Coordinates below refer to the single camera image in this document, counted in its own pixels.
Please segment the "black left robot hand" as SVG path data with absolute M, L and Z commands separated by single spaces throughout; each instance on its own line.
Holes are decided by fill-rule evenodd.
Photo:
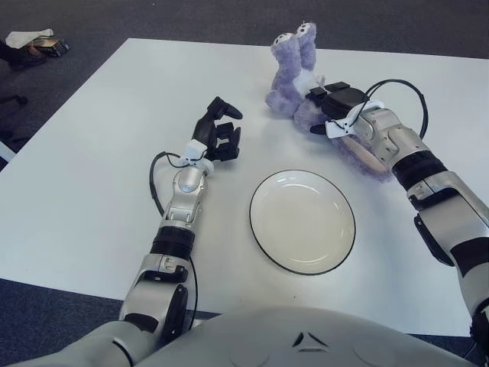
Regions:
M 223 116 L 243 119 L 242 113 L 219 96 L 207 107 L 205 115 L 198 120 L 192 139 L 206 146 L 203 157 L 209 161 L 231 161 L 238 158 L 241 128 L 232 122 L 216 124 Z

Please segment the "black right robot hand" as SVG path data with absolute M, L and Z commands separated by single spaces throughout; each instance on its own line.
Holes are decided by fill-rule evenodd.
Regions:
M 357 112 L 354 109 L 362 107 L 370 100 L 367 93 L 345 82 L 312 88 L 306 94 L 306 99 L 325 116 L 324 122 L 314 124 L 309 131 L 315 135 L 326 135 L 328 138 L 333 137 L 333 132 L 347 135 L 360 112 L 360 109 Z

